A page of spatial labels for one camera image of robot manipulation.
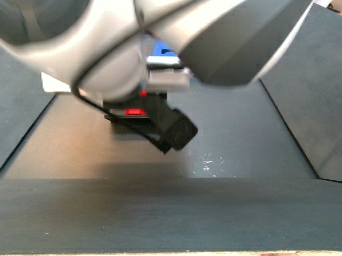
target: white plastic part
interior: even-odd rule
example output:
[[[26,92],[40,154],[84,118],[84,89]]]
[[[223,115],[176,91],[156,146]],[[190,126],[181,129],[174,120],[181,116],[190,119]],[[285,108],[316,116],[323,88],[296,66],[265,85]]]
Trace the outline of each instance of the white plastic part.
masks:
[[[41,82],[42,82],[42,89],[48,93],[69,93],[69,85],[62,83],[60,80],[53,78],[45,73],[41,73]]]
[[[148,64],[176,65],[180,63],[177,57],[173,56],[148,56]],[[145,91],[148,92],[174,92],[189,89],[189,70],[165,69],[149,70]]]
[[[315,0],[315,3],[323,7],[327,7],[331,3],[331,0]]]

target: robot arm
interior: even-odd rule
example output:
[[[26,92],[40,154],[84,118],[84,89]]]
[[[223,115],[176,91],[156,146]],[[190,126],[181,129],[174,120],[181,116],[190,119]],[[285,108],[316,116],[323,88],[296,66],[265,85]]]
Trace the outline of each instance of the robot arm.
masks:
[[[280,58],[311,4],[311,0],[3,0],[0,45],[37,70],[65,84],[78,81],[86,93],[105,100],[124,99],[145,79],[142,32],[170,46],[204,83],[247,84]]]

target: red component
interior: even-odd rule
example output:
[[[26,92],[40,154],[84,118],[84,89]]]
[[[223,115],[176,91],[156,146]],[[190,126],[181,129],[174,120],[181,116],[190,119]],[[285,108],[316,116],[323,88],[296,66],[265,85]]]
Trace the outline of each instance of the red component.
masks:
[[[145,97],[145,96],[146,96],[146,91],[140,91],[140,92],[138,92],[138,96],[140,96],[140,97]]]
[[[145,112],[140,108],[126,108],[124,114],[126,116],[145,116]]]

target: dark gray surface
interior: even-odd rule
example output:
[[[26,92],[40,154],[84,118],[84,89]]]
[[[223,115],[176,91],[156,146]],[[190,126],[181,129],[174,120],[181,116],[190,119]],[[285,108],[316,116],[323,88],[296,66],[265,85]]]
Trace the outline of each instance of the dark gray surface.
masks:
[[[284,58],[263,78],[312,166],[342,181],[342,18],[313,6]]]
[[[342,186],[319,180],[2,180],[0,253],[342,250]]]
[[[50,99],[40,74],[0,49],[0,168]]]
[[[178,54],[200,81],[220,85],[248,83],[280,47],[311,2],[241,1],[221,15]]]
[[[116,133],[101,113],[72,96],[58,96],[2,178],[315,178],[259,83],[204,87],[169,95],[192,118],[198,134],[180,152],[165,156],[132,134]]]

